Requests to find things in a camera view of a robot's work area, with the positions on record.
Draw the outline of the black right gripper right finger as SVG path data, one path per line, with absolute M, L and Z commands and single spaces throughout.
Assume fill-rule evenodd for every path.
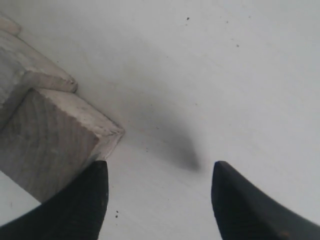
M 224 240 L 318 240 L 319 225 L 289 210 L 225 161 L 213 167 L 211 202 Z

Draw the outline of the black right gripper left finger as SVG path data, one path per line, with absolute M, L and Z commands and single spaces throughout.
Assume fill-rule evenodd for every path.
M 96 240 L 109 200 L 107 163 L 90 164 L 67 187 L 0 227 L 2 240 Z

